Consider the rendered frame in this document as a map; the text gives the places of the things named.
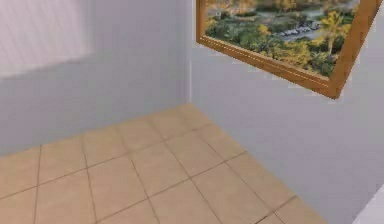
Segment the wooden framed landscape picture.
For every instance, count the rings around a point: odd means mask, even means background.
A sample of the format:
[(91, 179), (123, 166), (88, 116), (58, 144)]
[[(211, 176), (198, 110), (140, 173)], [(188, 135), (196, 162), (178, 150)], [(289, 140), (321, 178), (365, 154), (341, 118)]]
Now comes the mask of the wooden framed landscape picture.
[(196, 0), (196, 42), (340, 97), (383, 0)]

